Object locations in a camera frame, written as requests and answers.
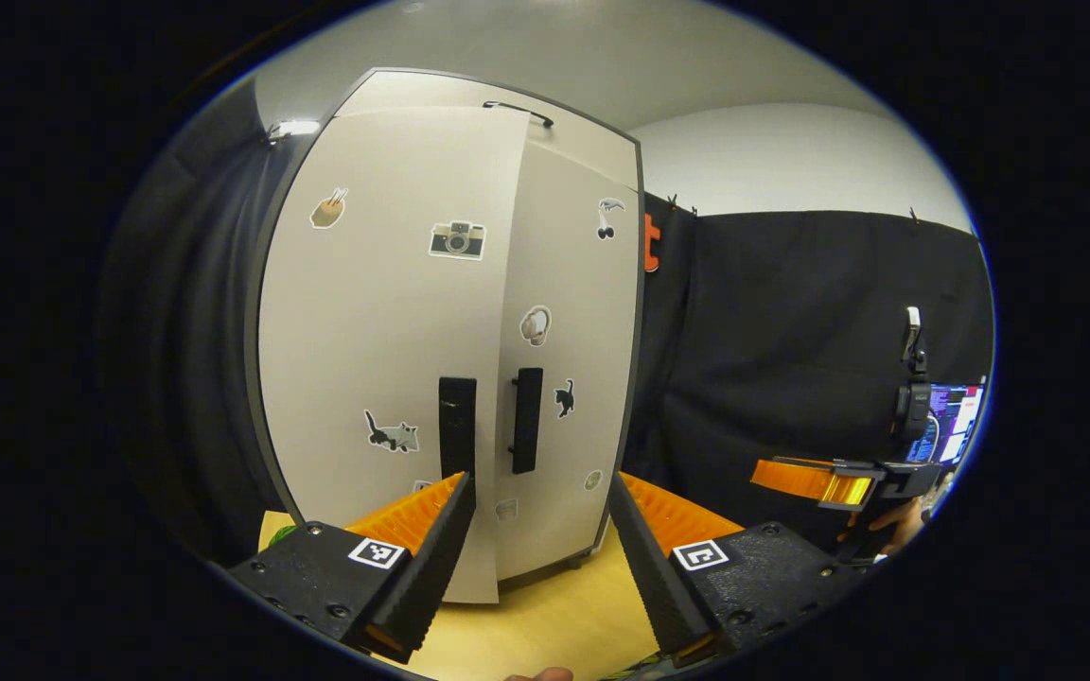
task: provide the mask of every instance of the wooden table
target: wooden table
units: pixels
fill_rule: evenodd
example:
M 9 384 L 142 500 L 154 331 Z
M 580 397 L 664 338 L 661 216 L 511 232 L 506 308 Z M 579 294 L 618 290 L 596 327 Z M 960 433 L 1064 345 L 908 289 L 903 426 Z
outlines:
M 259 547 L 291 523 L 289 514 L 268 512 Z M 502 681 L 546 667 L 592 681 L 657 652 L 616 526 L 583 568 L 507 579 L 498 594 L 497 605 L 443 604 L 409 664 L 373 658 L 438 681 Z

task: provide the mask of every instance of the cabinet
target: cabinet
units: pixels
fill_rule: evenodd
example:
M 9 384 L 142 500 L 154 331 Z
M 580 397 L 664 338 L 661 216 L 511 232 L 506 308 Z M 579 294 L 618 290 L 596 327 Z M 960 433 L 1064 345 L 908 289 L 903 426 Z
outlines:
M 445 599 L 497 603 L 499 579 L 596 547 L 641 220 L 632 139 L 461 76 L 366 74 L 291 181 L 263 268 L 269 470 L 300 516 L 344 526 L 440 479 L 458 399 L 441 379 L 462 379 L 476 512 Z M 518 411 L 535 457 L 509 452 Z

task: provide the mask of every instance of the ceiling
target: ceiling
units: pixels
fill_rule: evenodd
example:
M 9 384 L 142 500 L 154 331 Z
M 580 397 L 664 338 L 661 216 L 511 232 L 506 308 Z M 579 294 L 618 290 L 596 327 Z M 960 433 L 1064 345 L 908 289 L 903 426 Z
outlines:
M 261 115 L 265 124 L 317 118 L 372 66 L 506 83 L 622 131 L 744 104 L 825 104 L 897 120 L 803 48 L 700 0 L 382 3 L 264 64 Z

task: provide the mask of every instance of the cabinet door handle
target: cabinet door handle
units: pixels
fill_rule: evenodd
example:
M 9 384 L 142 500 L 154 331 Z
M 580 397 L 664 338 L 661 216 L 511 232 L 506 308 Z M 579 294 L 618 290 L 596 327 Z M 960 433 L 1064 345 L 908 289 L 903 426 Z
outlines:
M 511 384 L 516 387 L 516 435 L 514 443 L 507 448 L 511 452 L 511 473 L 529 473 L 536 470 L 536 430 L 542 418 L 542 384 L 545 369 L 522 368 Z
M 440 379 L 440 479 L 472 473 L 476 443 L 477 380 Z
M 492 102 L 482 104 L 482 108 L 484 109 L 492 109 L 494 107 L 506 107 L 507 109 L 514 109 L 516 111 L 524 111 L 528 113 L 532 113 L 532 115 L 540 118 L 541 121 L 544 121 L 545 127 L 554 127 L 554 119 L 550 119 L 549 117 L 543 117 L 541 113 L 537 113 L 536 111 L 531 111 L 531 109 L 518 107 L 518 105 L 514 104 L 494 102 L 494 100 L 492 100 Z

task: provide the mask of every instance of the computer monitor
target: computer monitor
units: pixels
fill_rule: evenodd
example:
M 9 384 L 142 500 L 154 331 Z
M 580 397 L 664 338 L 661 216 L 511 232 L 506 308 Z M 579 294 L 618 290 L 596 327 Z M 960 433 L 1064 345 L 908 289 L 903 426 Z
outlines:
M 938 462 L 955 470 L 973 435 L 982 406 L 981 385 L 931 385 L 928 427 L 912 442 L 907 462 Z

